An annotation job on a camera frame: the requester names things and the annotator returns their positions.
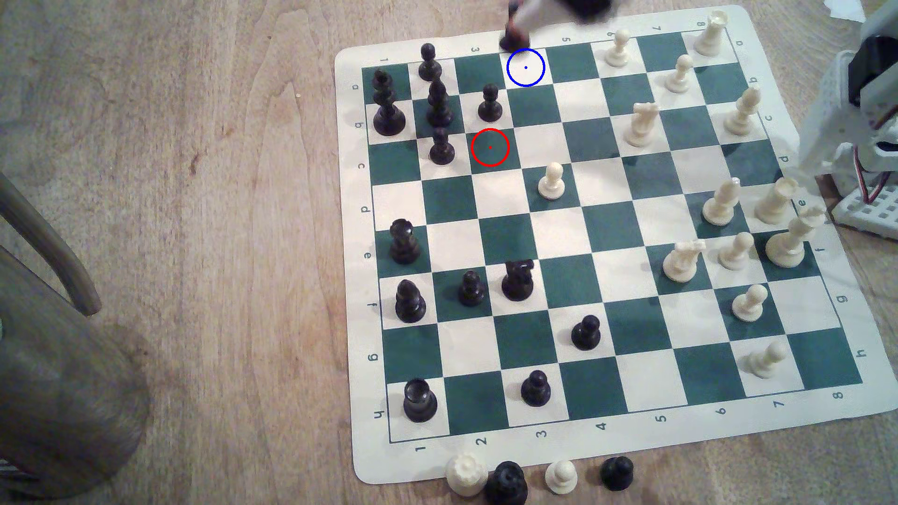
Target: white pawn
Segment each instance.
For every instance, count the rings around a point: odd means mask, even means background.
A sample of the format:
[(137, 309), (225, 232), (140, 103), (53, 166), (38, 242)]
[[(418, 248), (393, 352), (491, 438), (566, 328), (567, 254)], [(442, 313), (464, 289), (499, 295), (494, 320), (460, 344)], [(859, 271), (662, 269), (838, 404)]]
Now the white pawn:
[(652, 129), (661, 109), (657, 103), (634, 103), (629, 129), (624, 139), (634, 147), (645, 147), (652, 141)]
[(740, 232), (733, 243), (718, 253), (718, 261), (728, 270), (741, 270), (748, 262), (748, 252), (754, 246), (754, 237), (748, 232)]
[(605, 63), (617, 68), (627, 65), (629, 61), (627, 42), (629, 42), (629, 31), (621, 28), (614, 32), (614, 47), (605, 51)]
[(662, 264), (665, 275), (674, 282), (689, 282), (698, 269), (699, 254), (706, 249), (705, 241), (678, 242)]
[(446, 464), (449, 489), (462, 496), (474, 496), (487, 485), (489, 469), (472, 453), (463, 452)]
[(564, 194), (564, 181), (561, 180), (563, 173), (564, 168), (560, 163), (552, 162), (546, 166), (546, 174), (536, 186), (545, 199), (559, 199)]
[(767, 299), (767, 288), (755, 284), (748, 288), (744, 295), (733, 300), (733, 315), (746, 323), (754, 323), (761, 318), (764, 311), (764, 300)]
[(729, 113), (724, 120), (724, 128), (733, 135), (748, 135), (752, 131), (751, 116), (758, 113), (761, 103), (761, 88), (750, 86), (735, 102), (735, 111)]
[(701, 215), (714, 226), (726, 226), (733, 220), (733, 207), (739, 203), (739, 178), (724, 182), (701, 208)]
[(546, 468), (546, 486), (555, 494), (568, 494), (577, 487), (577, 469), (569, 461), (557, 461)]
[(676, 59), (676, 70), (671, 72), (665, 80), (665, 87), (672, 93), (686, 93), (689, 89), (689, 81), (686, 73), (692, 69), (692, 57), (684, 54)]

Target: black chess piece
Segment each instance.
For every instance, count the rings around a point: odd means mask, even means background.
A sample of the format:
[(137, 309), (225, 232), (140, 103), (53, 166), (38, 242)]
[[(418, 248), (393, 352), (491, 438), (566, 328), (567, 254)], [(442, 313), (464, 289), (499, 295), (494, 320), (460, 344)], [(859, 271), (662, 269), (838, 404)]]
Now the black chess piece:
[(606, 488), (623, 491), (633, 483), (633, 462), (626, 456), (610, 457), (599, 467), (599, 476)]
[(458, 287), (458, 301), (464, 306), (478, 306), (486, 295), (487, 286), (480, 281), (480, 275), (474, 270), (464, 272)]
[(385, 137), (396, 135), (405, 128), (405, 113), (393, 104), (396, 92), (392, 89), (392, 77), (378, 68), (374, 71), (372, 87), (374, 103), (380, 105), (374, 115), (374, 129)]
[(530, 372), (530, 376), (521, 383), (521, 398), (531, 407), (542, 407), (551, 397), (552, 387), (542, 370)]
[(430, 161), (435, 164), (449, 164), (455, 159), (455, 148), (449, 144), (449, 134), (445, 128), (434, 128), (434, 144), (430, 147)]
[(413, 378), (405, 383), (402, 410), (413, 422), (430, 421), (436, 414), (436, 396), (424, 379)]
[(414, 263), (421, 255), (418, 238), (412, 234), (413, 229), (408, 219), (396, 219), (390, 225), (390, 236), (393, 237), (390, 257), (400, 265)]
[(514, 302), (526, 300), (533, 292), (533, 260), (506, 261), (502, 292)]
[(524, 505), (527, 501), (524, 470), (514, 461), (499, 463), (487, 478), (483, 494), (490, 505)]
[(570, 341), (574, 342), (574, 346), (580, 350), (595, 349), (602, 339), (602, 332), (599, 331), (599, 318), (594, 315), (588, 315), (583, 321), (577, 323), (574, 329), (570, 331)]
[(502, 104), (496, 101), (498, 96), (499, 88), (495, 84), (483, 86), (483, 103), (477, 108), (477, 114), (487, 123), (502, 117)]
[(418, 66), (418, 76), (428, 82), (439, 79), (443, 75), (443, 66), (434, 58), (436, 58), (436, 49), (433, 44), (428, 42), (421, 46), (421, 59), (424, 62)]
[(427, 303), (415, 283), (403, 279), (396, 288), (396, 316), (404, 323), (417, 323), (424, 317)]

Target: white square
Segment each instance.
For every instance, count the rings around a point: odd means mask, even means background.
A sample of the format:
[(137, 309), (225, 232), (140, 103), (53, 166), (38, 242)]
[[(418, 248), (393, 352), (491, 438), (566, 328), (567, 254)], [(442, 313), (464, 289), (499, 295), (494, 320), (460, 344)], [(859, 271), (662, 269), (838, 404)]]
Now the white square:
[(720, 146), (672, 151), (671, 157), (683, 193), (716, 191), (731, 177)]
[[(583, 318), (594, 315), (599, 318), (599, 345), (592, 350), (580, 350), (570, 340), (570, 333)], [(608, 316), (604, 304), (585, 306), (564, 306), (549, 309), (549, 321), (552, 323), (552, 335), (555, 338), (555, 355), (559, 363), (581, 361), (583, 359), (608, 358), (614, 356), (614, 340), (608, 326)]]
[(674, 349), (729, 340), (713, 289), (658, 297)]
[[(521, 398), (521, 384), (534, 370), (542, 370), (552, 388), (552, 396), (542, 407), (531, 407)], [(568, 418), (568, 402), (564, 396), (558, 363), (502, 370), (502, 386), (505, 388), (508, 426), (564, 421)]]
[(633, 199), (623, 160), (607, 158), (571, 164), (580, 205), (602, 205)]
[(568, 142), (561, 123), (515, 128), (517, 156), (522, 168), (570, 163)]
[(455, 158), (448, 164), (435, 164), (430, 161), (430, 148), (434, 146), (434, 139), (418, 139), (418, 166), (421, 167), (422, 181), (471, 175), (471, 159), (468, 157), (468, 144), (464, 134), (450, 135), (449, 144), (455, 149)]
[(480, 221), (450, 221), (427, 226), (427, 249), (432, 271), (461, 270), (483, 266)]
[(443, 377), (502, 369), (492, 317), (447, 321), (438, 328)]
[(539, 260), (533, 261), (533, 293), (526, 300), (514, 302), (506, 298), (502, 292), (502, 279), (506, 275), (505, 264), (487, 265), (487, 284), (489, 286), (489, 303), (493, 307), (493, 315), (523, 314), (547, 310), (546, 288), (542, 283), (542, 270)]
[(645, 245), (672, 244), (698, 238), (683, 195), (635, 199), (633, 208)]
[(610, 116), (602, 79), (555, 83), (555, 99), (564, 122), (594, 120)]
[(604, 303), (658, 296), (645, 247), (593, 252)]
[(680, 368), (673, 349), (617, 357), (623, 395), (630, 412), (685, 405)]
[(375, 230), (389, 230), (396, 219), (408, 219), (413, 226), (427, 224), (421, 181), (378, 184), (371, 187), (371, 192)]
[[(774, 365), (776, 371), (773, 377), (763, 379), (749, 372), (746, 363), (748, 355), (755, 351), (766, 350), (775, 341), (786, 344), (788, 355), (786, 359)], [(736, 365), (739, 367), (739, 378), (742, 379), (742, 388), (745, 390), (745, 396), (805, 389), (805, 383), (802, 382), (801, 374), (798, 373), (798, 365), (795, 362), (795, 356), (792, 355), (792, 349), (788, 345), (786, 335), (731, 341), (730, 347), (733, 349), (733, 357)]]
[(521, 170), (475, 173), (471, 180), (478, 217), (514, 216), (530, 212)]
[(580, 207), (533, 212), (530, 215), (536, 255), (541, 259), (577, 256), (593, 251)]
[(449, 434), (449, 410), (446, 409), (446, 390), (442, 377), (427, 379), (430, 391), (436, 396), (436, 414), (426, 422), (413, 422), (402, 410), (405, 401), (405, 383), (387, 385), (387, 402), (390, 405), (390, 440), (429, 439)]
[[(427, 311), (424, 313), (424, 317), (417, 323), (404, 323), (396, 315), (396, 288), (399, 287), (399, 283), (403, 279), (408, 279), (415, 283), (415, 286), (424, 298), (424, 303), (427, 304)], [(384, 330), (436, 323), (436, 298), (434, 297), (433, 276), (428, 272), (381, 279), (381, 319), (383, 319)]]
[(841, 326), (822, 278), (774, 280), (768, 287), (786, 333), (815, 332)]

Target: green square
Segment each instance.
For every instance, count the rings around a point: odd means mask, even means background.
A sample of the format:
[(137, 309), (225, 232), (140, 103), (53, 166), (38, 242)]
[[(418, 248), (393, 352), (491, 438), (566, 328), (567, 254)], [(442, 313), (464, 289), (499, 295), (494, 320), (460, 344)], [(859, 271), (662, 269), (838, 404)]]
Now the green square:
[(415, 140), (368, 146), (368, 164), (372, 186), (421, 179), (418, 142)]
[(742, 67), (738, 63), (697, 66), (695, 76), (699, 79), (701, 94), (708, 104), (735, 102), (748, 88)]
[(443, 384), (450, 435), (508, 428), (502, 372), (446, 377)]
[(642, 232), (631, 200), (583, 207), (586, 232), (594, 253), (627, 249), (643, 244)]
[(599, 76), (590, 44), (546, 48), (546, 58), (549, 60), (549, 68), (552, 69), (553, 83), (583, 81)]
[(560, 363), (568, 417), (591, 419), (627, 413), (617, 359), (599, 358)]
[(860, 373), (841, 328), (788, 336), (805, 389), (860, 384)]
[(477, 218), (470, 175), (423, 181), (421, 187), (429, 225)]
[(547, 311), (500, 315), (493, 323), (503, 369), (558, 362)]
[(387, 384), (443, 376), (436, 324), (383, 331), (383, 370)]
[(571, 121), (563, 125), (570, 161), (603, 160), (621, 155), (611, 118)]
[(374, 71), (382, 69), (393, 79), (393, 91), (396, 92), (396, 102), (411, 100), (411, 84), (409, 83), (409, 66), (404, 63), (396, 65), (369, 66), (362, 69), (362, 89), (365, 90), (365, 104), (374, 103)]
[(488, 265), (536, 259), (530, 214), (481, 219), (480, 237)]
[(655, 101), (652, 87), (645, 74), (620, 75), (602, 79), (605, 101), (612, 116), (633, 113), (634, 103), (650, 103)]
[(537, 166), (524, 169), (524, 187), (527, 190), (527, 203), (530, 204), (531, 212), (580, 206), (574, 171), (571, 170), (570, 164), (564, 164), (562, 167), (564, 167), (564, 172), (561, 174), (561, 180), (564, 181), (564, 194), (559, 199), (545, 199), (540, 194), (540, 179), (546, 174), (546, 167)]
[(418, 239), (418, 247), (421, 248), (421, 255), (412, 263), (402, 265), (390, 257), (390, 246), (392, 245), (390, 230), (374, 233), (374, 249), (377, 251), (378, 278), (399, 277), (400, 275), (411, 275), (413, 273), (425, 273), (430, 271), (430, 248), (427, 246), (427, 226), (415, 226), (412, 228), (412, 234)]
[(674, 349), (689, 405), (745, 398), (729, 342)]
[(777, 305), (773, 302), (773, 297), (767, 297), (761, 304), (763, 312), (761, 318), (754, 323), (746, 323), (733, 315), (733, 300), (739, 295), (745, 294), (751, 286), (738, 286), (735, 288), (715, 289), (714, 295), (718, 299), (720, 313), (724, 316), (724, 326), (726, 327), (726, 335), (731, 341), (743, 341), (745, 339), (754, 339), (758, 337), (769, 337), (771, 335), (784, 335), (783, 323), (779, 319)]
[[(501, 134), (490, 130), (484, 131), (479, 135), (469, 133), (466, 136), (468, 140), (464, 148), (468, 151), (468, 157), (471, 160), (471, 173), (498, 172), (500, 170), (521, 168), (521, 161), (517, 157), (515, 131), (513, 129), (503, 129), (501, 131)], [(474, 145), (473, 151), (469, 149), (471, 143)]]
[(711, 124), (707, 107), (661, 111), (661, 124), (665, 127), (671, 151), (718, 144), (718, 134)]
[(549, 308), (602, 301), (592, 254), (540, 260), (540, 270)]
[(614, 336), (615, 354), (671, 348), (658, 297), (606, 303), (605, 314)]
[(462, 302), (458, 301), (458, 288), (462, 284), (464, 272), (468, 270), (474, 270), (480, 274), (480, 280), (486, 284), (487, 269), (483, 267), (433, 272), (437, 321), (457, 321), (459, 319), (485, 317), (493, 314), (492, 307), (489, 305), (488, 290), (483, 297), (483, 301), (478, 306), (464, 306)]
[(682, 193), (680, 176), (669, 152), (628, 156), (622, 159), (623, 171), (633, 199), (666, 197)]
[(505, 88), (505, 67), (498, 53), (456, 58), (455, 77), (461, 94), (482, 92), (483, 86), (489, 83)]

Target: black pawn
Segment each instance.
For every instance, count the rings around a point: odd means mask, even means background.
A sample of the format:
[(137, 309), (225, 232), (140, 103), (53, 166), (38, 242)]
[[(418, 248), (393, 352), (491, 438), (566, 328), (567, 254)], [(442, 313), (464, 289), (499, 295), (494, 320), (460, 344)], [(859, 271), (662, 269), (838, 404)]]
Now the black pawn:
[(436, 396), (424, 379), (414, 378), (405, 383), (402, 410), (413, 422), (430, 421), (436, 414)]
[(489, 475), (483, 494), (490, 505), (524, 505), (527, 501), (524, 470), (514, 461), (499, 463)]
[(487, 123), (498, 121), (502, 117), (502, 104), (496, 102), (498, 96), (499, 88), (495, 84), (483, 86), (483, 103), (477, 108), (477, 113)]
[(602, 339), (602, 332), (599, 331), (599, 318), (594, 315), (588, 315), (583, 321), (577, 323), (574, 329), (570, 331), (570, 341), (574, 342), (574, 346), (580, 350), (595, 349)]
[(478, 306), (487, 295), (487, 287), (480, 282), (480, 275), (474, 270), (464, 272), (462, 284), (458, 287), (458, 301), (464, 306)]
[(412, 226), (407, 219), (396, 219), (390, 225), (390, 236), (393, 242), (390, 244), (390, 257), (400, 265), (414, 263), (421, 255), (418, 246), (418, 238), (412, 234)]
[(436, 49), (434, 49), (433, 44), (428, 42), (421, 46), (421, 59), (424, 62), (418, 66), (418, 76), (428, 82), (443, 75), (443, 66), (434, 58), (436, 58)]
[(415, 283), (403, 279), (396, 288), (396, 316), (403, 323), (417, 323), (424, 317), (427, 303)]
[(606, 488), (623, 491), (633, 483), (633, 462), (626, 456), (610, 457), (599, 467), (599, 476)]
[(393, 104), (396, 92), (392, 89), (392, 77), (378, 68), (374, 71), (372, 86), (374, 103), (380, 105), (374, 115), (374, 129), (385, 137), (396, 135), (405, 128), (405, 113)]

